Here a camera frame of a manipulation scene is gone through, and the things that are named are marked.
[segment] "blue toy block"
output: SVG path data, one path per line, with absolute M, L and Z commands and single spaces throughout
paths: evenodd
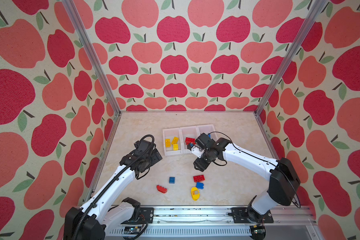
M 197 182 L 197 183 L 196 183 L 196 187 L 197 187 L 198 189 L 204 189 L 204 184 L 203 184 L 202 182 Z

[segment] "patterned fabric wall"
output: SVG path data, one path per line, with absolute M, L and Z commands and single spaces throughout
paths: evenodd
M 0 0 L 0 240 L 61 239 L 91 184 L 114 113 L 78 40 L 62 2 Z
M 88 0 L 87 32 L 123 111 L 253 111 L 311 6 L 300 1 Z
M 302 44 L 298 74 L 269 99 L 265 128 L 278 156 L 292 161 L 300 201 L 325 239 L 360 240 L 360 1 L 328 2 L 318 26 L 319 44 Z

